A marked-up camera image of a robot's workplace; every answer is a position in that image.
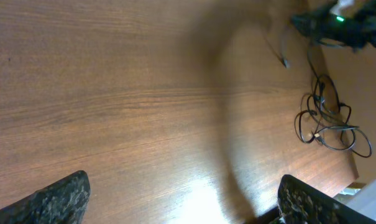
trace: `black cable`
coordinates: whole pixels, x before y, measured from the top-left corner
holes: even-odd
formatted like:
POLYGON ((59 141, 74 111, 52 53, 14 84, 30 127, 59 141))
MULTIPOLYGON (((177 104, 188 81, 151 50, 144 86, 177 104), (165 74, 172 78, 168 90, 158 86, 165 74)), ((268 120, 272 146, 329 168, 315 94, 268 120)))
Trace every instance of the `black cable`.
POLYGON ((335 151, 348 151, 348 150, 351 150, 353 153, 357 154, 358 156, 360 157, 364 157, 364 158, 368 158, 372 155, 372 145, 368 139, 368 137, 363 133, 363 131, 361 131, 359 129, 358 126, 351 126, 351 125, 348 125, 348 122, 349 122, 349 118, 351 118, 351 113, 352 113, 352 108, 344 103, 340 103, 339 101, 339 97, 338 97, 338 92, 336 90, 336 87, 334 86, 334 83, 332 82, 331 78, 328 76, 328 75, 318 75, 316 73, 316 70, 314 69, 314 66, 312 64, 312 61, 311 61, 311 47, 313 46, 313 44, 310 44, 310 47, 308 47, 308 51, 307 51, 307 59, 308 59, 308 63, 311 67, 311 70, 313 72, 313 75, 315 76, 315 79, 316 79, 316 83, 315 83, 315 86, 313 88, 313 91, 311 94, 308 95, 307 99, 306 99, 306 107, 307 109, 298 113, 296 118, 295 118, 295 131, 296 131, 296 134, 298 136, 298 138, 303 142, 303 143, 307 143, 307 144, 310 144, 312 143, 314 140, 316 140, 317 142, 321 143, 322 145, 326 146, 327 148, 329 149, 332 149, 332 150, 335 150, 335 151), (336 101, 337 101, 337 108, 338 108, 338 111, 337 112, 334 112, 334 111, 331 111, 329 108, 326 107, 325 105, 325 102, 326 102, 326 99, 324 97, 324 89, 326 87, 326 83, 325 82, 322 82, 322 79, 326 79, 329 83, 329 86, 333 89, 333 92, 335 94, 335 97, 336 97, 336 101), (310 108, 310 102, 311 100, 313 100, 313 104, 314 104, 314 107, 315 108, 310 108), (345 121, 337 118, 336 116, 340 116, 341 115, 341 108, 348 108, 349 110, 349 113, 348 113, 348 116, 346 118, 345 121), (303 132, 302 132, 302 119, 303 119, 303 115, 308 113, 310 115, 310 117, 316 122, 317 124, 317 127, 315 129, 314 132, 312 132, 312 136, 309 140, 306 140, 304 138, 304 135, 303 135, 303 132), (297 128, 296 128, 296 120, 298 119, 298 132, 297 132, 297 128), (322 122, 322 119, 327 121, 328 123, 330 123, 331 125, 325 125, 323 122, 322 122), (341 131, 341 135, 340 135, 340 141, 342 142, 342 145, 344 147, 332 147, 330 145, 327 144, 326 140, 324 137, 322 137, 322 133, 328 131, 328 130, 332 130, 332 131, 341 131), (343 134, 344 133, 347 133, 347 132, 350 132, 352 133, 352 140, 349 142, 349 143, 346 143, 344 142, 344 138, 343 138, 343 134), (363 137, 366 139, 368 145, 369 145, 369 154, 368 155, 362 155, 358 152, 356 152, 355 150, 353 150, 353 147, 355 146, 356 144, 356 141, 357 141, 357 138, 356 138, 356 133, 355 132, 358 132, 360 133, 361 135, 363 135, 363 137))

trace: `wooden table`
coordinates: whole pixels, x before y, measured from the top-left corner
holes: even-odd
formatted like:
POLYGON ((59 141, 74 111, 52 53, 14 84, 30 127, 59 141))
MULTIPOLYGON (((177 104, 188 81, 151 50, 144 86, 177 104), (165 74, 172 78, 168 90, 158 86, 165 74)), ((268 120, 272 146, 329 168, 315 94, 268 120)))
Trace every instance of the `wooden table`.
POLYGON ((294 131, 306 44, 289 35, 287 70, 264 39, 277 48, 304 8, 0 0, 0 208, 76 170, 85 223, 251 220, 283 174, 335 195, 357 177, 352 156, 294 131))

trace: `green light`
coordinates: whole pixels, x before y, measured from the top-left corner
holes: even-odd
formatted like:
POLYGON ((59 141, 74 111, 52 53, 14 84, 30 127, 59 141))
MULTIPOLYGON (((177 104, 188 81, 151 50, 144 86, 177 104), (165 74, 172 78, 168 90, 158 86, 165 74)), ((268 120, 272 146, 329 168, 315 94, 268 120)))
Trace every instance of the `green light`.
POLYGON ((341 16, 337 16, 337 20, 340 21, 340 22, 344 22, 345 21, 345 19, 342 18, 341 16))

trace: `tangled cable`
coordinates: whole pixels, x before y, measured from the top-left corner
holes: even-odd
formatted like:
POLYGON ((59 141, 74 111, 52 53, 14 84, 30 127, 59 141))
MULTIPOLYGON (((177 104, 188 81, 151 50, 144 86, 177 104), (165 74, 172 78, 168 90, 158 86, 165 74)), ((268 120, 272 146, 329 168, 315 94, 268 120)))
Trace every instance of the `tangled cable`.
POLYGON ((351 117, 351 112, 352 108, 345 103, 340 103, 339 98, 338 98, 338 93, 336 90, 336 87, 334 86, 334 83, 332 82, 331 78, 328 75, 318 75, 316 73, 316 70, 314 69, 314 66, 311 61, 311 54, 310 54, 310 49, 311 49, 312 44, 310 47, 308 47, 307 51, 307 59, 308 63, 311 67, 311 70, 315 76, 316 79, 316 84, 313 88, 312 93, 307 94, 308 97, 306 99, 306 106, 307 109, 301 111, 300 113, 297 114, 295 117, 295 131, 298 136, 298 138, 301 140, 303 143, 310 144, 314 140, 319 142, 320 144, 328 147, 329 149, 335 150, 335 151, 347 151, 351 150, 353 153, 357 154, 360 157, 363 158, 369 158, 372 155, 372 145, 368 139, 368 137, 359 129, 358 126, 351 126, 348 125, 349 118, 351 117), (330 87, 332 87, 334 95, 336 97, 336 111, 333 111, 331 108, 328 108, 326 106, 326 100, 324 97, 324 89, 326 87, 326 82, 322 82, 322 80, 326 80, 329 82, 330 87), (311 100, 313 100, 314 108, 310 107, 311 100), (341 108, 347 108, 349 110, 349 113, 347 115, 347 118, 345 120, 342 120, 339 118, 341 117, 341 108), (309 139, 305 139, 303 130, 302 130, 302 120, 305 114, 309 114, 310 118, 313 119, 313 121, 316 122, 317 127, 314 131, 311 132, 311 136, 309 139), (298 131, 296 127, 296 120, 298 119, 298 131), (326 125, 322 122, 322 120, 327 121, 331 125, 326 125), (328 130, 331 131, 340 131, 341 135, 339 136, 339 140, 342 143, 343 147, 332 147, 330 146, 324 137, 324 133, 328 130), (347 133, 351 133, 351 139, 348 139, 347 133), (353 149, 353 147, 356 144, 357 141, 357 136, 356 134, 360 133, 363 135, 363 137, 366 139, 368 145, 369 145, 369 154, 368 155, 363 155, 358 153, 353 149))

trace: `beige wall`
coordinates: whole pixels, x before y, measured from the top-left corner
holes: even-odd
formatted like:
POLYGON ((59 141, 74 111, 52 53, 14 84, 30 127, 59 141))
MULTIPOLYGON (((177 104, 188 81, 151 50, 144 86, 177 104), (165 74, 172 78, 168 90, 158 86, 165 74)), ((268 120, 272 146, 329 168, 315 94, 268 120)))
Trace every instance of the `beige wall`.
MULTIPOLYGON (((308 0, 312 9, 326 1, 308 0)), ((376 178, 376 49, 369 45, 354 54, 351 49, 323 47, 323 53, 340 100, 352 106, 351 124, 360 126, 373 145, 372 157, 355 156, 360 176, 357 182, 368 184, 376 178)), ((367 145, 360 139, 357 147, 365 150, 367 145)))

